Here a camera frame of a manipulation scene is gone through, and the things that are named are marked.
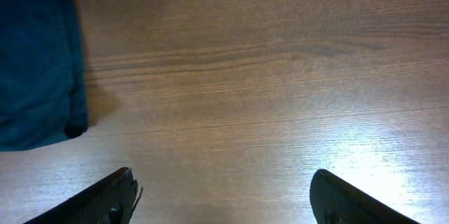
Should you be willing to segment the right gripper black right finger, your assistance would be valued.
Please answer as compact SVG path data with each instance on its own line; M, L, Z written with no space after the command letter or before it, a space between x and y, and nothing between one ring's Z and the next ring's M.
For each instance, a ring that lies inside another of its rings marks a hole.
M309 201L318 224L417 224L325 169L315 172Z

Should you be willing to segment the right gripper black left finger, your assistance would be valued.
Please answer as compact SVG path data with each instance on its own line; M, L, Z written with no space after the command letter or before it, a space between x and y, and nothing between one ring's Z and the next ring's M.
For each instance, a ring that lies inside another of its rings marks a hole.
M129 224L138 190L132 169L122 167L25 224Z

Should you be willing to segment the dark blue shorts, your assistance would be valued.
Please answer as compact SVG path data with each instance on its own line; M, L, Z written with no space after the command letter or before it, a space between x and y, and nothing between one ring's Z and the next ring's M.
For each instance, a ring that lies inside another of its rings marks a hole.
M85 133L83 70L74 0L1 0L1 151Z

